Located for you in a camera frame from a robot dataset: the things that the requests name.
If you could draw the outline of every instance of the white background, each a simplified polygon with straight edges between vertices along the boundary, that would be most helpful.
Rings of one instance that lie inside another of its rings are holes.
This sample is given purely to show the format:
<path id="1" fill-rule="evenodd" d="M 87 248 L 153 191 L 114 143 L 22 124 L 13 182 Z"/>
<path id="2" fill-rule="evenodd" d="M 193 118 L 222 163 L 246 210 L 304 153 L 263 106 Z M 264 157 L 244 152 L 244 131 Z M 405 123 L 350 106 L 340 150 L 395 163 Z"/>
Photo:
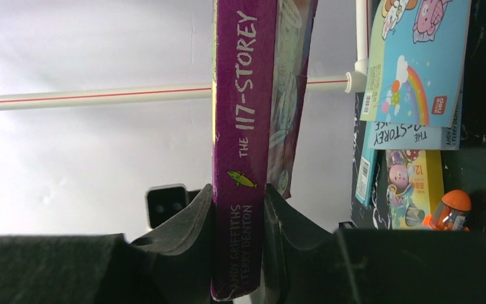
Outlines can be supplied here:
<path id="1" fill-rule="evenodd" d="M 211 0 L 0 0 L 0 94 L 211 81 Z M 321 0 L 309 76 L 356 60 L 354 1 Z M 290 204 L 350 214 L 354 96 L 306 95 Z M 0 234 L 146 232 L 152 186 L 211 182 L 211 100 L 0 111 Z"/>

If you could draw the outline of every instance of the light blue book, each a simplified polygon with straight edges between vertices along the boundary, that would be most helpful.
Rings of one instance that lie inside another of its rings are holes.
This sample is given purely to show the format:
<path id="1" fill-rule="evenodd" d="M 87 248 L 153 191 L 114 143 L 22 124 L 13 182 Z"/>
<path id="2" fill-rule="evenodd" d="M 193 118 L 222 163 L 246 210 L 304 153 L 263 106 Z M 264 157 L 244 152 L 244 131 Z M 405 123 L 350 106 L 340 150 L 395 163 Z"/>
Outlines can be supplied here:
<path id="1" fill-rule="evenodd" d="M 452 121 L 452 127 L 429 127 L 404 123 L 368 122 L 371 149 L 457 150 L 461 133 L 462 91 Z"/>
<path id="2" fill-rule="evenodd" d="M 371 202 L 371 185 L 373 184 L 375 164 L 377 162 L 377 150 L 371 149 L 368 142 L 370 139 L 370 131 L 371 124 L 367 123 L 366 130 L 364 131 L 364 144 L 359 162 L 355 190 L 355 197 L 364 206 L 369 206 Z"/>
<path id="3" fill-rule="evenodd" d="M 471 0 L 381 1 L 361 120 L 452 127 Z"/>

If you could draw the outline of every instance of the white pole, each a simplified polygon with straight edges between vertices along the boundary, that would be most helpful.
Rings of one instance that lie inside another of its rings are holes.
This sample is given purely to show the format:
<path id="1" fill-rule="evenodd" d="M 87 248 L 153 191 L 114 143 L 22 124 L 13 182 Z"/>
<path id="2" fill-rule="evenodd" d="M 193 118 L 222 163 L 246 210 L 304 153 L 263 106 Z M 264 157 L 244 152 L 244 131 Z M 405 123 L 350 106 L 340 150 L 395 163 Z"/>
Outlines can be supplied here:
<path id="1" fill-rule="evenodd" d="M 357 29 L 357 62 L 355 71 L 347 72 L 349 86 L 347 93 L 364 92 L 366 75 L 368 74 L 368 57 L 370 55 L 370 33 L 373 22 L 371 7 L 372 0 L 356 0 L 356 29 Z"/>
<path id="2" fill-rule="evenodd" d="M 348 80 L 346 76 L 319 77 L 308 79 L 306 90 L 307 92 L 344 91 L 347 86 Z M 199 98 L 211 98 L 211 84 L 7 95 L 0 96 L 0 110 L 110 105 Z"/>
<path id="3" fill-rule="evenodd" d="M 356 0 L 357 61 L 367 60 L 370 54 L 372 0 Z"/>

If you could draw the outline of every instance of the rainbow illustration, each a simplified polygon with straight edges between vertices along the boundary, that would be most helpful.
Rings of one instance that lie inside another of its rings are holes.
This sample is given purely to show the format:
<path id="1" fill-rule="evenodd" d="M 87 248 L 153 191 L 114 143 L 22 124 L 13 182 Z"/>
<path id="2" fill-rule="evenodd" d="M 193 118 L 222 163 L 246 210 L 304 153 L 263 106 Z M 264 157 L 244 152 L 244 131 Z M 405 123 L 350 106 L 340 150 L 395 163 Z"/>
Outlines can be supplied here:
<path id="1" fill-rule="evenodd" d="M 422 84 L 422 80 L 411 67 L 407 67 L 409 77 L 404 85 L 409 90 L 411 99 L 413 100 L 413 114 L 415 125 L 429 125 L 429 111 L 427 106 L 427 96 Z"/>

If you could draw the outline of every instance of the book stack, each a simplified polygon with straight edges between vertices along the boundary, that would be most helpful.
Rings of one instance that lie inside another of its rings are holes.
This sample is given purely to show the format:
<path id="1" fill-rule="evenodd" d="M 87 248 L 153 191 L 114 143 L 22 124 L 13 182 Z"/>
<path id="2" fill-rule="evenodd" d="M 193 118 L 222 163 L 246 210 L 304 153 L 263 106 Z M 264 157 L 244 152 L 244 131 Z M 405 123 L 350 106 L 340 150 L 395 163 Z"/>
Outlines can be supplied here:
<path id="1" fill-rule="evenodd" d="M 371 30 L 355 197 L 386 157 L 391 228 L 423 228 L 444 195 L 440 150 L 459 149 L 470 0 L 382 0 Z"/>

